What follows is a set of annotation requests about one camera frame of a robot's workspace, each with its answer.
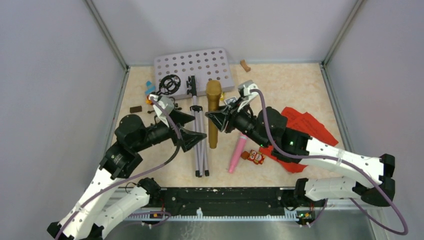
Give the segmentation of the pink microphone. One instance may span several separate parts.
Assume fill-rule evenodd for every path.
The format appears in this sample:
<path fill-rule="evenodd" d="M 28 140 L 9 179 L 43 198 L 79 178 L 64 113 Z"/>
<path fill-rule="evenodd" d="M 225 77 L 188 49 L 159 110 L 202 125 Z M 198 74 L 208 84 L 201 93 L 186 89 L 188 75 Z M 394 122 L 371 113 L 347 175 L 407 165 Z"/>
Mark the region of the pink microphone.
<path fill-rule="evenodd" d="M 234 151 L 232 153 L 232 156 L 230 158 L 230 162 L 229 162 L 229 168 L 228 168 L 228 172 L 230 174 L 232 174 L 239 162 L 239 159 L 241 158 L 241 155 L 244 151 L 244 147 L 246 145 L 246 142 L 248 140 L 248 137 L 242 133 L 239 134 L 239 137 L 237 139 L 237 143 L 235 145 Z"/>

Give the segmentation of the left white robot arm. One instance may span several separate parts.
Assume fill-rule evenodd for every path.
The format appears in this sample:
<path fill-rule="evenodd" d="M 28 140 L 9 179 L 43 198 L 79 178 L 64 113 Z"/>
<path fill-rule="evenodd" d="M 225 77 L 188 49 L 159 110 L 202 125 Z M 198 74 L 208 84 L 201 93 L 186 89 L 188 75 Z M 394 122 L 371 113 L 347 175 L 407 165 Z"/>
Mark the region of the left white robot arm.
<path fill-rule="evenodd" d="M 112 194 L 142 162 L 139 152 L 171 139 L 178 150 L 187 152 L 207 137 L 184 128 L 194 116 L 179 110 L 169 114 L 177 129 L 162 121 L 145 126 L 136 114 L 123 117 L 115 130 L 116 142 L 105 152 L 84 194 L 61 221 L 52 222 L 47 232 L 56 240 L 103 240 L 125 218 L 144 206 L 160 202 L 160 187 L 143 179 L 135 189 L 108 208 Z"/>

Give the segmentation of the lilac music stand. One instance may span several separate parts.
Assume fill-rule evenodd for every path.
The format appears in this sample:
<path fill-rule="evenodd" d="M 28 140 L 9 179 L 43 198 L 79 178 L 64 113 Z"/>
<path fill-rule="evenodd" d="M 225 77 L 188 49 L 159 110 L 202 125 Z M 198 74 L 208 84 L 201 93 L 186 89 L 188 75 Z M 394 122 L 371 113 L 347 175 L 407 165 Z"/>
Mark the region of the lilac music stand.
<path fill-rule="evenodd" d="M 167 75 L 177 75 L 181 79 L 179 90 L 171 96 L 175 100 L 191 99 L 190 113 L 195 117 L 192 131 L 206 134 L 206 109 L 200 105 L 200 97 L 206 95 L 207 85 L 216 80 L 223 92 L 235 88 L 225 49 L 212 48 L 158 56 L 154 59 L 154 68 L 156 87 Z"/>

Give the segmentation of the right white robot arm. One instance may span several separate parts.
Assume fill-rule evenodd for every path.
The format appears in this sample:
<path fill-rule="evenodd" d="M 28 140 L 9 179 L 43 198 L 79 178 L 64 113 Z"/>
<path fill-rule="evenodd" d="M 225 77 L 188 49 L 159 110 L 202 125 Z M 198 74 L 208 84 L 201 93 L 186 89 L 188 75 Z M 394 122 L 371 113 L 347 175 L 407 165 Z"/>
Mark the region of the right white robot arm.
<path fill-rule="evenodd" d="M 252 115 L 230 104 L 208 111 L 205 116 L 220 132 L 238 130 L 261 147 L 272 147 L 271 155 L 277 160 L 339 174 L 333 178 L 298 179 L 293 200 L 299 206 L 322 199 L 360 199 L 377 207 L 388 207 L 393 202 L 396 192 L 393 155 L 364 156 L 331 146 L 287 127 L 288 119 L 270 106 Z"/>

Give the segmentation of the red sheet music page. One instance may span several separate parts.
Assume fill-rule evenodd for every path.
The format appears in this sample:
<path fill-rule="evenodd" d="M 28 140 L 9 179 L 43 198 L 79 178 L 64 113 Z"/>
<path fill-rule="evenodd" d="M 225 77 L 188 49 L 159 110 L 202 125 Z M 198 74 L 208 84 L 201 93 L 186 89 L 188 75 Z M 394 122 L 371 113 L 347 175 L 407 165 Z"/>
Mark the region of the red sheet music page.
<path fill-rule="evenodd" d="M 267 106 L 266 114 L 272 139 L 276 145 L 285 153 L 296 156 L 308 156 L 306 150 L 311 136 L 307 133 L 288 127 L 288 118 L 281 115 L 276 109 Z M 287 157 L 276 150 L 273 146 L 260 147 L 259 152 L 280 163 L 290 173 L 301 173 L 306 167 L 300 164 L 299 158 Z"/>
<path fill-rule="evenodd" d="M 292 123 L 291 127 L 297 131 L 306 133 L 319 141 L 335 147 L 339 141 L 310 113 L 305 112 L 299 115 Z"/>

